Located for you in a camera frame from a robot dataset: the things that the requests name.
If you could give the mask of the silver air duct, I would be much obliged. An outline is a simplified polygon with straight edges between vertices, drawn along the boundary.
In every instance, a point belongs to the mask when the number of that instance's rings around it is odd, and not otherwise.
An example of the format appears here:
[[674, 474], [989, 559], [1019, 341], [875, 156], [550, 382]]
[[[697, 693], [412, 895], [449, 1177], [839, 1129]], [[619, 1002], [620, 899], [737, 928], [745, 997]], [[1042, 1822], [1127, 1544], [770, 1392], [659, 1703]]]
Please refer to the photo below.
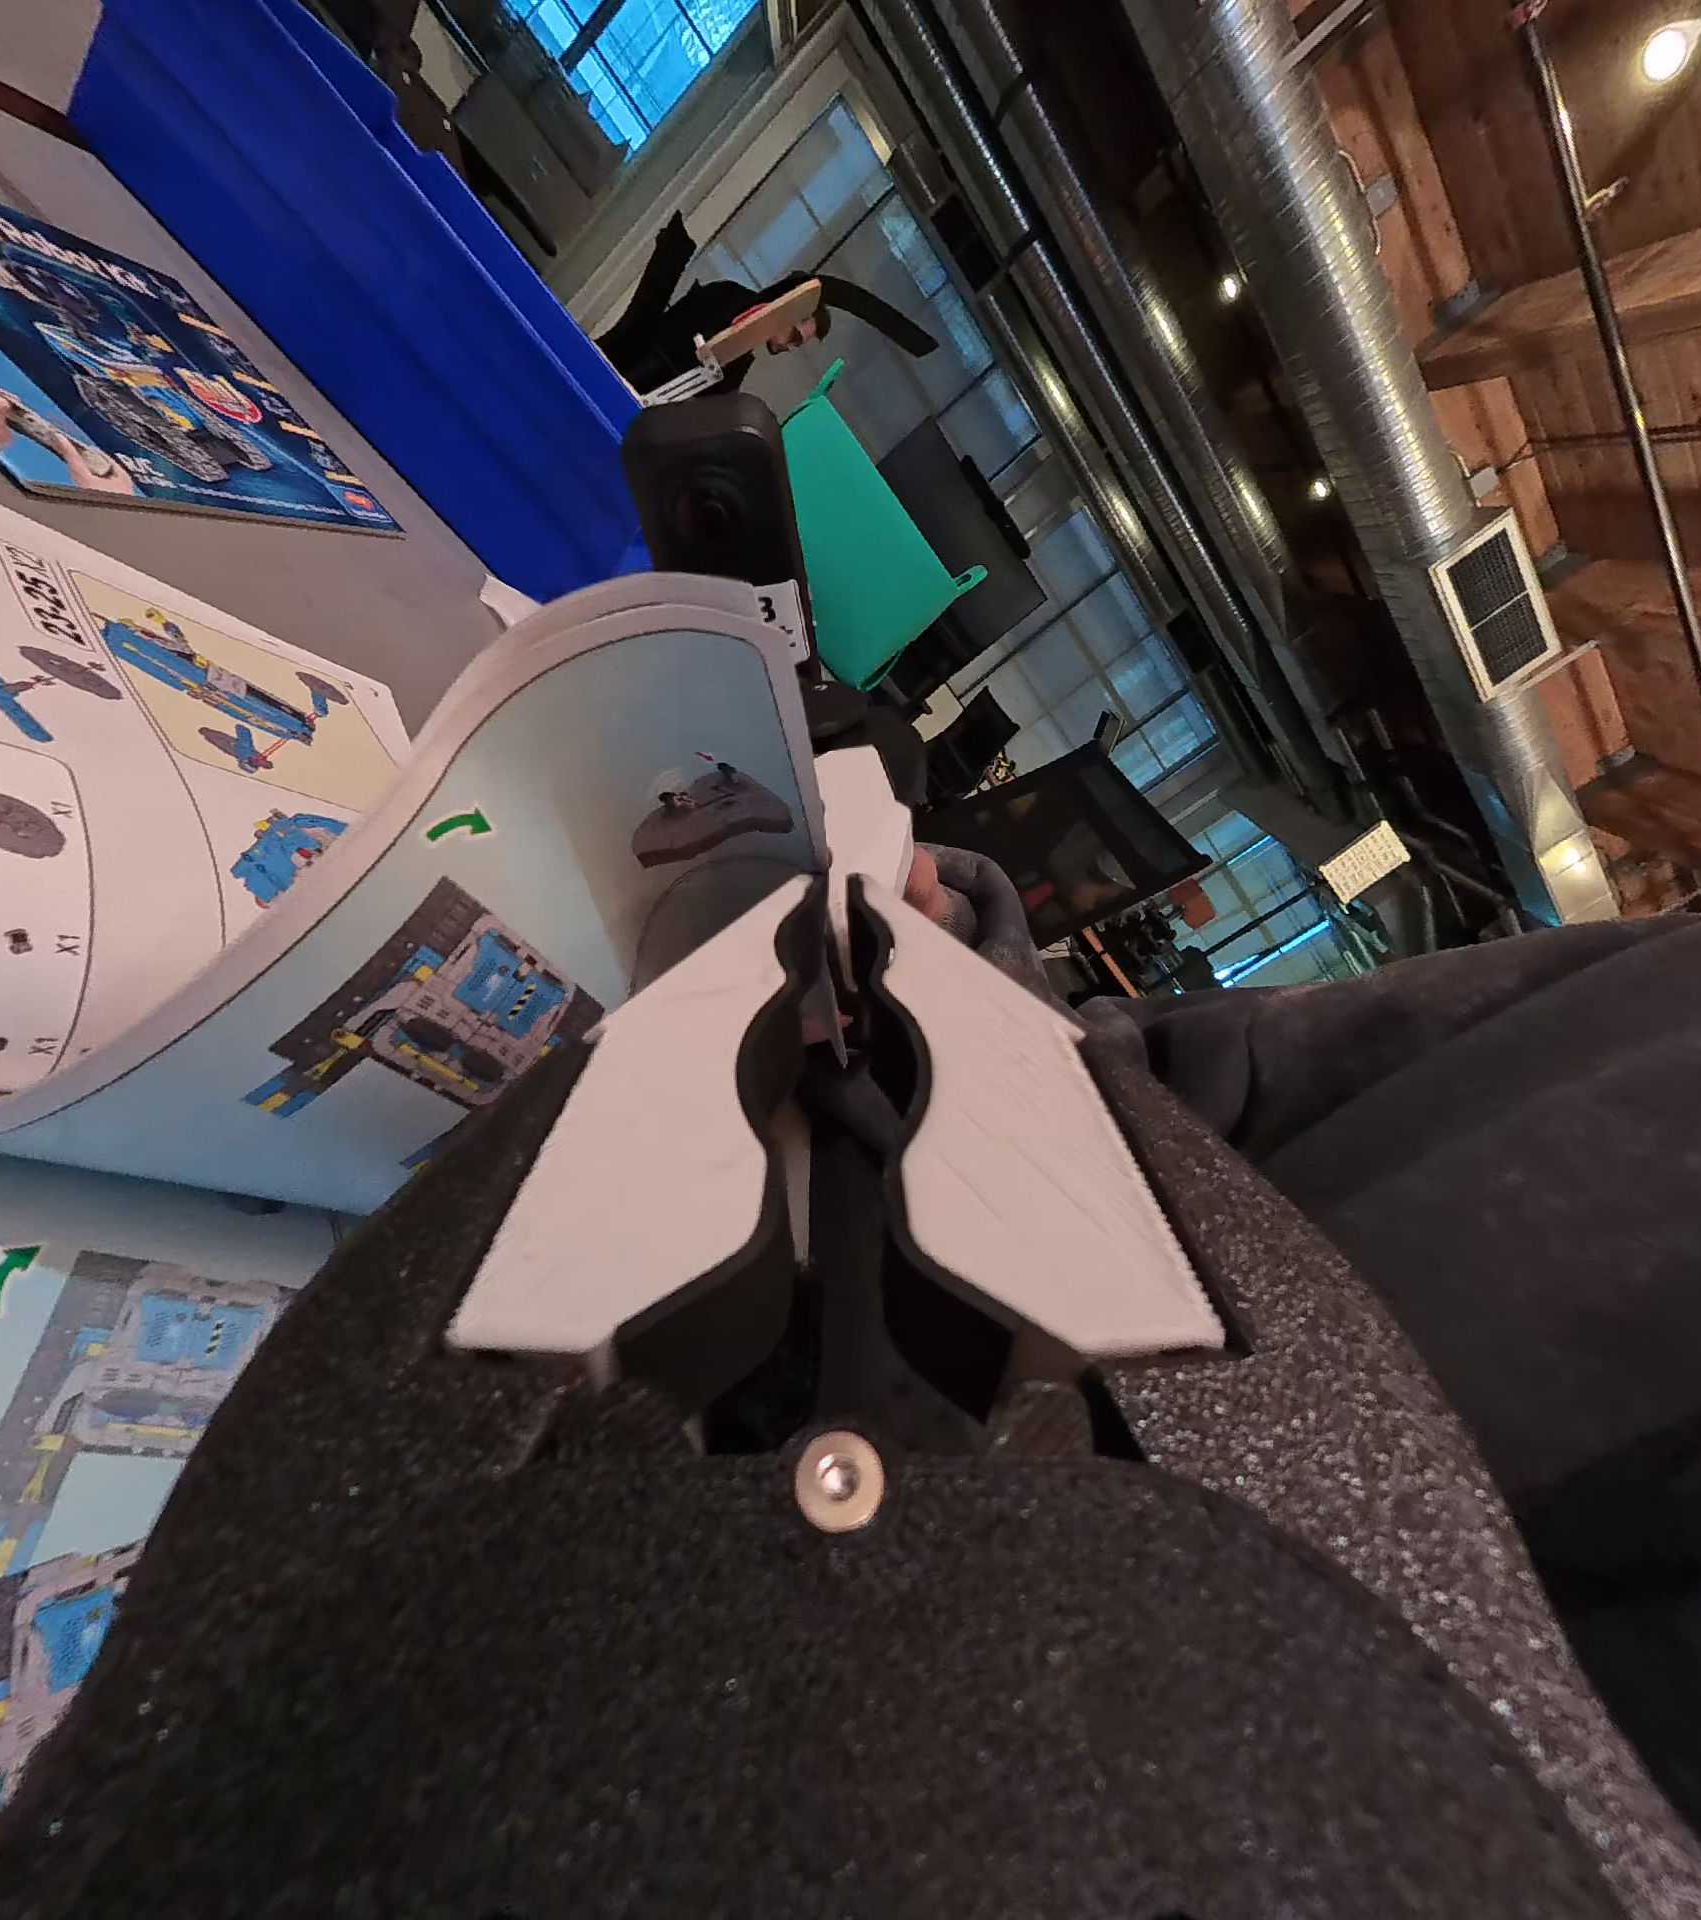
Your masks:
[[1617, 921], [1538, 695], [1483, 701], [1438, 607], [1433, 569], [1483, 517], [1288, 9], [1124, 13], [1516, 899], [1549, 926]]

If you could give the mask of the black monitor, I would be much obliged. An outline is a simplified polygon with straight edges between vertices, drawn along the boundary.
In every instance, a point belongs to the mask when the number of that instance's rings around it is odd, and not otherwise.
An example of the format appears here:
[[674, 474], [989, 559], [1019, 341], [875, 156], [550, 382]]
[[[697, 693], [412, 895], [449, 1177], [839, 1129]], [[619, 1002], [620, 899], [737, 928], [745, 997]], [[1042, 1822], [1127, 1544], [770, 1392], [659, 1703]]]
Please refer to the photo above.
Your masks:
[[1166, 895], [1209, 867], [1097, 745], [929, 810], [916, 837], [995, 863], [1036, 949]]

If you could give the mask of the paned window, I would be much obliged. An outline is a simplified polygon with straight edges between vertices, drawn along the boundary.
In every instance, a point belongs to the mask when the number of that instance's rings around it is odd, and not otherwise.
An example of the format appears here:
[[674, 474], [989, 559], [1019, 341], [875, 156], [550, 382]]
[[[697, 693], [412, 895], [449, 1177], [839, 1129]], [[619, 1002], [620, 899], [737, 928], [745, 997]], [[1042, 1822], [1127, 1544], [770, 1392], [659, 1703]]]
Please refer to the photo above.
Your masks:
[[762, 3], [502, 3], [623, 154], [640, 149]]

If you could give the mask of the white instruction booklet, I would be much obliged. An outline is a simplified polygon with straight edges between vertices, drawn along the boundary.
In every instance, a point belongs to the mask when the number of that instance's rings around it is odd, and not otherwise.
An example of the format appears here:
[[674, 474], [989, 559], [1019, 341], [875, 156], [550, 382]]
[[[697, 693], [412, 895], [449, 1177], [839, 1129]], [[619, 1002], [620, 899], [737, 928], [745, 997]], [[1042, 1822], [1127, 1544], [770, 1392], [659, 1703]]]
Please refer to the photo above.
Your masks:
[[822, 863], [797, 607], [572, 592], [406, 741], [0, 507], [0, 1810], [325, 1236]]

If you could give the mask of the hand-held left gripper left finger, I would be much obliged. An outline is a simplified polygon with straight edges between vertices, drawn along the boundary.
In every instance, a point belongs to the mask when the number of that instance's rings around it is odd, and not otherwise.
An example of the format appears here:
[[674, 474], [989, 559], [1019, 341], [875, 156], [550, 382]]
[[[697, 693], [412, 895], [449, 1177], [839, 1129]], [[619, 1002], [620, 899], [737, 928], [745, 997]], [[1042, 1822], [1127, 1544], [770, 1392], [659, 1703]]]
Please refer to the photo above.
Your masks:
[[791, 879], [599, 1026], [451, 1353], [656, 1389], [732, 1389], [774, 1353], [797, 1280], [774, 1123], [827, 934], [827, 883]]

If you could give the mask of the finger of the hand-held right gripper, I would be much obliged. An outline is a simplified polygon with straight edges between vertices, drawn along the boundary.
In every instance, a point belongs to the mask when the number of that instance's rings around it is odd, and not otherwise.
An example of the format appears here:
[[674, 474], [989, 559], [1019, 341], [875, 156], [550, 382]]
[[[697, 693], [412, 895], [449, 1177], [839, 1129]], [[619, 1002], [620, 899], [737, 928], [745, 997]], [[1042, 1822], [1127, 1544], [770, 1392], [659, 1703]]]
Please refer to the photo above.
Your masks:
[[828, 849], [828, 904], [845, 904], [849, 880], [868, 879], [920, 904], [913, 880], [916, 845], [910, 810], [891, 784], [875, 746], [832, 748], [815, 762]]

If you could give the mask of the person's right forearm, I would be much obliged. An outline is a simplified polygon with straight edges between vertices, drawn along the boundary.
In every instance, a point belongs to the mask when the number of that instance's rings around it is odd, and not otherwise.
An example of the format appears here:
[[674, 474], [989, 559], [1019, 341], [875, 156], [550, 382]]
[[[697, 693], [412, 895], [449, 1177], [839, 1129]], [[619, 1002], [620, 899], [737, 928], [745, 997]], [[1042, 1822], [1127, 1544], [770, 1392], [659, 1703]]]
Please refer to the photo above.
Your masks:
[[905, 1463], [846, 1765], [639, 1916], [1701, 1916], [1701, 919], [1062, 1014], [1244, 1348]]

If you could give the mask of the white vent grille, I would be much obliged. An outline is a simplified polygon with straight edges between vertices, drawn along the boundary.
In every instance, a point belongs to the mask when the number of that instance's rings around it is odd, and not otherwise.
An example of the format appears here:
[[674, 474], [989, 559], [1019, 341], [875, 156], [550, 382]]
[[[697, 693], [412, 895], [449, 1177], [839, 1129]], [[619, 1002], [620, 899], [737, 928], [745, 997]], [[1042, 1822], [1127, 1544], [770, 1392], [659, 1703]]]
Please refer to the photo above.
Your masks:
[[1481, 704], [1531, 689], [1566, 657], [1511, 510], [1489, 517], [1429, 581]]

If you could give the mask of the blue plastic bin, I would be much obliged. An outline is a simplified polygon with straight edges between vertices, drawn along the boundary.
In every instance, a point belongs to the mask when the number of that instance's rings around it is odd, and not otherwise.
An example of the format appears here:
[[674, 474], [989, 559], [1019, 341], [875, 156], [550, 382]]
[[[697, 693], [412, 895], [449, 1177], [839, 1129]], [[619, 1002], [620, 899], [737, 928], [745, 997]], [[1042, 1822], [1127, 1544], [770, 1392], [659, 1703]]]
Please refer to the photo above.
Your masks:
[[493, 577], [550, 603], [649, 566], [636, 396], [310, 13], [102, 5], [66, 113]]

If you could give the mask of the teal plastic bin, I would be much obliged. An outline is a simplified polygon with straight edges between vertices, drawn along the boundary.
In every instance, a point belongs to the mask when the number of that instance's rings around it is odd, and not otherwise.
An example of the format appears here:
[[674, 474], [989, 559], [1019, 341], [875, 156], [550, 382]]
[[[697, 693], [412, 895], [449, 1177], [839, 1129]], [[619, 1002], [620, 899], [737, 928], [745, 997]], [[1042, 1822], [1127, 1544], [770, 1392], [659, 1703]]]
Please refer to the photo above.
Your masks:
[[830, 390], [842, 368], [835, 361], [783, 420], [783, 447], [815, 657], [837, 683], [867, 693], [941, 614], [986, 581], [986, 569], [955, 575], [939, 560], [835, 411]]

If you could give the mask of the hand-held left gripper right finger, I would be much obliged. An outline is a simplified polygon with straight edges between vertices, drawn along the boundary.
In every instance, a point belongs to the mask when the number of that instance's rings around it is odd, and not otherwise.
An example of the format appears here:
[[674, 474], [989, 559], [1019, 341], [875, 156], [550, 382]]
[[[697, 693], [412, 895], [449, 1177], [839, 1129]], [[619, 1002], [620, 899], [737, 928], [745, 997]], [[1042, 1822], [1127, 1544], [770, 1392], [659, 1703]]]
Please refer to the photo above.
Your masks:
[[1220, 1308], [1077, 1026], [870, 877], [851, 877], [846, 915], [873, 943], [873, 1034], [902, 1044], [910, 1072], [884, 1174], [902, 1253], [1079, 1367], [1223, 1355]]

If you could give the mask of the blue cover booklet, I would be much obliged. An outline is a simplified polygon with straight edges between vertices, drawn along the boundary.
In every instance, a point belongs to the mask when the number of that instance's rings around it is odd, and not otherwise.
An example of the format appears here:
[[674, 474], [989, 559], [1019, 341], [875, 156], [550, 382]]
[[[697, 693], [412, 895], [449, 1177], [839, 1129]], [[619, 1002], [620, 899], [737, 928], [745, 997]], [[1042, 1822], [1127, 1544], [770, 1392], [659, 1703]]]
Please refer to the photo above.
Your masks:
[[41, 498], [402, 533], [178, 280], [4, 205], [0, 471]]

